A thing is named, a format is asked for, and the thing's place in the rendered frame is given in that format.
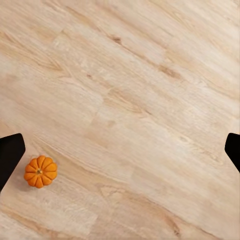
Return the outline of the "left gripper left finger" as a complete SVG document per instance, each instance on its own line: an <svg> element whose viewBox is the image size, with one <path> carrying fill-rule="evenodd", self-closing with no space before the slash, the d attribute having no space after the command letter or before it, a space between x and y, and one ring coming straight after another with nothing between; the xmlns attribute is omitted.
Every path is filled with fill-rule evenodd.
<svg viewBox="0 0 240 240"><path fill-rule="evenodd" d="M26 152L21 133L0 138L0 192Z"/></svg>

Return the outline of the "pumpkin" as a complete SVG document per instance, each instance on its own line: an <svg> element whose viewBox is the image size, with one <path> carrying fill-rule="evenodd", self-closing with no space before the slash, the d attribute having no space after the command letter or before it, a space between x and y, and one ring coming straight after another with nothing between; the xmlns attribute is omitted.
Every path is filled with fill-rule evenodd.
<svg viewBox="0 0 240 240"><path fill-rule="evenodd" d="M49 186L57 177L57 164L44 155L33 158L25 167L24 179L38 189Z"/></svg>

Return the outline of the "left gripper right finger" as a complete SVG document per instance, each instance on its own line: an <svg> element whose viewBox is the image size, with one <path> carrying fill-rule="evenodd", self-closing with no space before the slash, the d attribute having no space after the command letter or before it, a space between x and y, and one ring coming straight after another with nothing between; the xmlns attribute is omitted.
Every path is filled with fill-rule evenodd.
<svg viewBox="0 0 240 240"><path fill-rule="evenodd" d="M240 135L229 133L224 150L240 172Z"/></svg>

